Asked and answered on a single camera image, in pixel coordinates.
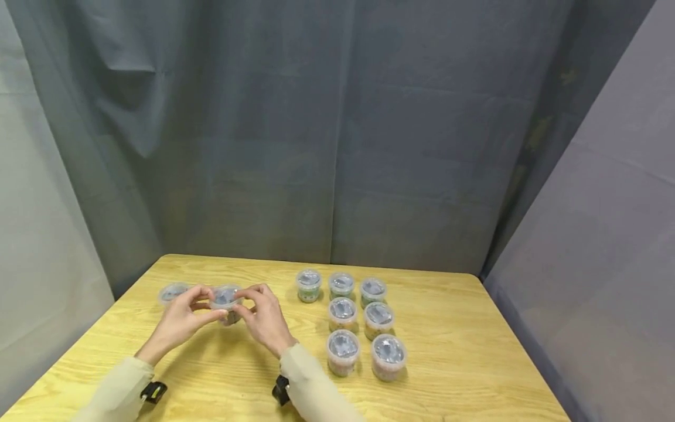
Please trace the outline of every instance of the beige sleeve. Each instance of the beige sleeve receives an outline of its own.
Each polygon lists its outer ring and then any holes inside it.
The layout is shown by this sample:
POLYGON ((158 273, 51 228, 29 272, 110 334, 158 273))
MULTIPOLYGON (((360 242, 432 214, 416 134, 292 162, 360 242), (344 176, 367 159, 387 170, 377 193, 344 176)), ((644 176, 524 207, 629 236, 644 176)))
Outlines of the beige sleeve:
POLYGON ((72 422, 132 422, 143 401, 140 393, 154 376, 154 369, 136 358, 126 358, 103 379, 86 407, 72 422))
POLYGON ((319 361, 300 344, 281 355, 288 396, 307 422, 359 422, 364 417, 340 394, 319 361))

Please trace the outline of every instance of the plastic cup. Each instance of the plastic cup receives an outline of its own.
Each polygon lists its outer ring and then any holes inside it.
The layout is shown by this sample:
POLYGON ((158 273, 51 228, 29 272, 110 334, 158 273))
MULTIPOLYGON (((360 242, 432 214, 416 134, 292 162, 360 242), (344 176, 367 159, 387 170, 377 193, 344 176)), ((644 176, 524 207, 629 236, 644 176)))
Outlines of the plastic cup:
POLYGON ((328 367, 338 377, 346 377, 354 371, 354 366, 361 352, 361 345, 354 333, 339 329, 328 336, 328 367))
POLYGON ((334 273, 328 278, 331 300, 337 297, 348 298, 354 291, 354 278, 347 273, 334 273))
POLYGON ((406 367, 408 351, 403 342, 391 334, 380 334, 371 344, 373 373, 382 381, 391 382, 398 378, 406 367))
POLYGON ((387 285, 379 278, 368 277, 361 283, 361 307, 365 308, 373 302, 384 301, 387 285))
POLYGON ((382 302, 373 302, 363 311, 366 326, 366 338, 373 341, 380 334, 385 334, 394 326, 394 310, 382 302))
POLYGON ((356 303, 349 298, 335 298, 328 304, 328 328, 331 331, 356 327, 356 303))
POLYGON ((159 291, 157 300, 167 306, 173 299, 188 291, 190 287, 185 283, 172 283, 159 291))
POLYGON ((234 298, 234 294, 239 289, 241 289, 241 287, 237 286, 236 284, 226 284, 213 289, 213 296, 215 296, 215 300, 209 301, 209 305, 211 306, 211 309, 227 310, 227 317, 221 318, 220 320, 220 322, 226 327, 237 323, 237 321, 241 319, 241 316, 232 310, 234 305, 241 304, 244 301, 243 298, 234 298))
POLYGON ((321 292, 321 274, 315 269, 303 269, 296 277, 298 298, 302 302, 316 302, 321 292))

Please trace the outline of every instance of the wrist strap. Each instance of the wrist strap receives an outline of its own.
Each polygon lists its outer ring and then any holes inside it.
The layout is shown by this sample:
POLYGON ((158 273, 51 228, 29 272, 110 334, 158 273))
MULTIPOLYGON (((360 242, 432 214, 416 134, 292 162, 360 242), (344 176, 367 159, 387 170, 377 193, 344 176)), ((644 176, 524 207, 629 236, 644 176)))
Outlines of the wrist strap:
POLYGON ((277 377, 277 381, 272 389, 272 396, 277 399, 280 406, 285 405, 291 401, 288 396, 288 378, 283 375, 277 377))

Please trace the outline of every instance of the person's right hand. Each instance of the person's right hand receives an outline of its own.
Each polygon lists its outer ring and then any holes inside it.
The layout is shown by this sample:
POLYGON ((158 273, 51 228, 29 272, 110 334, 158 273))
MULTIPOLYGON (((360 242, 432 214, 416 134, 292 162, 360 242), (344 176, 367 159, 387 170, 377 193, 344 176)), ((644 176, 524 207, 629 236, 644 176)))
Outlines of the person's right hand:
POLYGON ((298 342, 291 336, 284 314, 281 313, 279 300, 266 284, 239 290, 234 297, 253 300, 255 306, 251 309, 244 305, 234 305, 232 310, 244 319, 251 336, 267 347, 277 359, 287 348, 298 342))

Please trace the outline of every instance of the clear plastic lid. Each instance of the clear plastic lid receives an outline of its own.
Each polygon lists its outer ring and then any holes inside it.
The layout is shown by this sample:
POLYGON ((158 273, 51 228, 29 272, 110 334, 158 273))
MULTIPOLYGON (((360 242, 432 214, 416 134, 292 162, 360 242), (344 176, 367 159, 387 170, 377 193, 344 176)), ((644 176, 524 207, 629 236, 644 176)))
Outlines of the clear plastic lid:
POLYGON ((311 290, 321 285, 321 274, 315 269, 303 269, 296 277, 298 287, 303 290, 311 290))
POLYGON ((403 342, 391 334, 380 334, 373 340, 371 353, 381 366, 389 369, 403 368, 408 351, 403 342))
POLYGON ((347 294, 354 289, 354 278, 347 273, 333 273, 328 279, 328 284, 334 292, 347 294))
POLYGON ((349 298, 335 298, 328 304, 328 312, 334 319, 348 321, 356 317, 356 303, 349 298))
POLYGON ((371 298, 382 298, 387 293, 387 285, 379 278, 369 277, 361 283, 361 294, 371 298))
POLYGON ((376 327, 391 327, 394 324, 394 310, 382 302, 373 302, 365 309, 367 323, 376 327))
POLYGON ((159 302, 167 304, 176 297, 188 291, 190 287, 185 283, 172 283, 159 291, 159 302))
POLYGON ((338 329, 328 336, 327 349, 329 358, 334 361, 355 361, 361 346, 354 333, 346 329, 338 329))
POLYGON ((225 286, 216 287, 213 289, 213 296, 215 300, 211 302, 212 309, 230 309, 234 304, 241 303, 242 299, 235 299, 234 294, 241 287, 236 284, 227 284, 225 286))

